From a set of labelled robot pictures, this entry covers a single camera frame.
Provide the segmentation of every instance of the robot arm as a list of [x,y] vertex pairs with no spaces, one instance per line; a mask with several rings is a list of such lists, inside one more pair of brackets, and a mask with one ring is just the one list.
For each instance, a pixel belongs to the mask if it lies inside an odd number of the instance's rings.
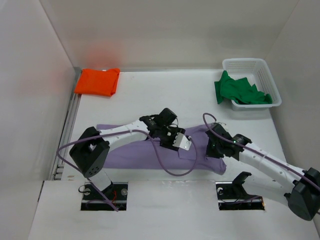
[[[277,163],[285,164],[287,168],[295,170],[320,186],[320,173],[317,170],[310,168],[306,171],[285,163],[262,150],[249,138],[241,134],[232,137],[219,123],[214,123],[211,130],[234,144],[217,137],[210,130],[207,131],[209,142],[206,154],[209,157],[232,157],[253,166],[270,177],[269,180],[266,180],[265,178],[252,176],[250,172],[242,172],[232,182],[237,192],[272,199],[288,206],[293,213],[304,220],[311,221],[313,219],[320,208],[320,192],[304,179]],[[236,144],[249,147],[254,151]]]
[[120,127],[101,131],[97,131],[93,126],[89,127],[80,140],[98,135],[112,136],[77,143],[69,154],[85,178],[90,178],[100,191],[109,191],[112,182],[104,171],[101,171],[108,153],[126,144],[146,140],[145,133],[152,138],[159,138],[163,148],[174,151],[179,148],[189,150],[191,141],[185,136],[185,130],[172,126],[176,118],[170,109],[165,108],[160,114],[142,116],[139,120]]

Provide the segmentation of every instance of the white enclosure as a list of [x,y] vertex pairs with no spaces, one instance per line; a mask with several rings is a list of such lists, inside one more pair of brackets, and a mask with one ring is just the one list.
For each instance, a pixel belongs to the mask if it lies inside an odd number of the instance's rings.
[[0,238],[28,238],[74,67],[221,69],[228,58],[265,59],[282,98],[271,115],[286,160],[320,170],[319,12],[319,0],[0,0]]

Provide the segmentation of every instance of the cable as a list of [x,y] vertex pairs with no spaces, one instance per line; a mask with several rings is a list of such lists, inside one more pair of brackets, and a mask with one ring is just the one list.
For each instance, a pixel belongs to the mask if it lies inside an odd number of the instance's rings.
[[88,209],[89,208],[89,204],[93,203],[93,202],[103,202],[105,204],[108,204],[107,201],[102,200],[102,199],[95,199],[95,200],[89,200],[85,203],[85,207]]
[[247,202],[250,202],[252,200],[258,199],[258,198],[260,198],[260,196],[254,196],[254,197],[251,197],[249,199],[242,200],[242,201],[236,200],[236,201],[231,202],[231,203],[226,202],[226,204],[243,204],[243,203],[247,203]]
[[278,165],[278,166],[280,166],[280,167],[282,167],[282,168],[284,168],[284,169],[286,169],[286,170],[294,173],[295,175],[299,176],[300,178],[302,178],[303,180],[305,180],[306,182],[308,182],[310,185],[312,185],[315,189],[317,189],[317,190],[320,192],[320,187],[319,187],[318,185],[316,185],[316,184],[315,184],[313,181],[311,181],[309,178],[303,176],[301,173],[297,172],[296,170],[292,169],[291,167],[288,167],[287,165],[282,164],[281,162],[278,162],[278,161],[274,160],[273,158],[271,158],[271,157],[269,157],[269,156],[267,156],[267,155],[265,156],[263,153],[261,153],[261,152],[259,152],[259,151],[257,151],[257,150],[254,150],[254,149],[252,149],[252,148],[250,148],[250,147],[248,147],[248,146],[242,145],[242,144],[240,144],[240,143],[233,142],[233,141],[231,141],[231,140],[229,140],[229,139],[226,139],[226,138],[224,138],[223,136],[220,136],[219,134],[217,134],[215,131],[213,131],[213,130],[210,128],[209,124],[208,124],[207,121],[206,121],[206,116],[212,117],[215,122],[217,121],[217,119],[215,118],[215,116],[213,116],[212,114],[207,113],[207,112],[205,112],[205,113],[202,115],[204,124],[205,124],[206,127],[209,129],[209,131],[210,131],[211,133],[213,133],[217,138],[219,138],[219,139],[221,139],[221,140],[224,140],[224,141],[227,142],[227,143],[230,143],[230,144],[233,144],[233,145],[237,145],[237,146],[239,146],[239,147],[241,147],[241,148],[244,148],[244,149],[246,149],[246,150],[249,150],[249,151],[253,152],[254,154],[257,154],[257,155],[259,155],[259,156],[261,156],[261,157],[264,157],[265,159],[268,159],[270,162],[272,162],[272,163],[274,163],[274,164],[276,164],[276,165]]
[[[97,136],[91,136],[91,137],[86,137],[86,138],[83,138],[83,139],[80,139],[80,140],[77,140],[77,141],[73,141],[73,142],[69,142],[61,147],[59,147],[57,150],[56,150],[56,155],[59,159],[61,159],[63,162],[65,162],[66,164],[68,164],[69,166],[71,166],[72,168],[74,168],[75,170],[80,171],[80,169],[78,167],[76,167],[74,164],[72,164],[71,162],[69,162],[68,160],[66,160],[63,156],[60,155],[60,151],[62,149],[65,149],[69,146],[72,146],[72,145],[75,145],[75,144],[79,144],[79,143],[84,143],[84,142],[87,142],[87,141],[90,141],[90,140],[94,140],[94,139],[100,139],[100,138],[105,138],[105,137],[112,137],[112,136],[116,136],[116,135],[122,135],[122,134],[128,134],[128,133],[131,133],[131,132],[136,132],[136,133],[142,133],[142,134],[145,134],[151,141],[152,145],[153,145],[153,148],[154,148],[154,151],[155,151],[155,155],[158,159],[158,162],[160,164],[160,166],[163,168],[163,170],[172,175],[172,176],[175,176],[175,177],[182,177],[182,176],[185,176],[189,173],[191,173],[197,163],[198,163],[198,158],[199,158],[199,154],[198,154],[198,149],[195,145],[195,142],[193,141],[193,139],[190,137],[189,140],[192,142],[193,146],[194,146],[194,149],[195,149],[195,161],[194,161],[194,164],[193,166],[190,168],[189,171],[185,172],[185,173],[181,173],[181,174],[176,174],[176,173],[173,173],[173,172],[170,172],[169,170],[166,169],[166,167],[164,166],[161,158],[160,158],[160,155],[159,155],[159,152],[157,150],[157,146],[156,146],[156,143],[154,141],[154,139],[145,131],[142,131],[142,130],[138,130],[138,129],[134,129],[134,130],[127,130],[127,131],[120,131],[120,132],[113,132],[113,133],[108,133],[108,134],[103,134],[103,135],[97,135]],[[118,209],[112,204],[112,202],[97,188],[97,186],[89,179],[87,178],[87,180],[90,182],[90,184],[92,185],[92,187],[104,198],[104,201],[106,204],[108,204],[109,206],[111,206],[116,212],[118,212]]]
[[106,171],[103,170],[103,172],[104,172],[104,174],[106,175],[106,177],[110,180],[110,182],[112,183],[111,178],[108,176],[108,174],[106,173]]
[[179,125],[179,120],[178,120],[177,117],[175,118],[175,120],[176,120],[176,126],[178,127],[178,125]]
[[237,201],[239,200],[239,198],[237,198],[235,201],[223,201],[221,200],[224,204],[235,204]]

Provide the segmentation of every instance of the plastic laundry basket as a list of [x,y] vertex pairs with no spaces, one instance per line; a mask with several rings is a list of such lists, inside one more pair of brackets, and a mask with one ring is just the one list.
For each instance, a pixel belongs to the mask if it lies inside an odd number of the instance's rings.
[[261,110],[277,107],[282,100],[265,60],[260,58],[230,58],[222,62],[223,69],[235,80],[247,77],[251,85],[255,84],[258,91],[270,94],[272,104],[237,104],[232,100],[232,109]]

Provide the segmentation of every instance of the purple cloth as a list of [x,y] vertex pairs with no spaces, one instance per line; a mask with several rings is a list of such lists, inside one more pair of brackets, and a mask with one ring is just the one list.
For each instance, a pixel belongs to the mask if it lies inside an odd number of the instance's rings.
[[[96,129],[106,130],[116,127],[119,126],[98,124]],[[205,125],[185,129],[185,134],[193,138],[198,150],[199,161],[195,169],[209,170],[222,175],[227,169],[223,159],[206,157],[209,140],[205,133],[207,130]],[[159,145],[156,147],[163,164],[168,170],[189,170],[196,160],[196,151],[193,145],[189,151],[179,149],[178,152]],[[103,167],[109,169],[162,169],[150,140],[135,141],[114,149],[108,153]]]

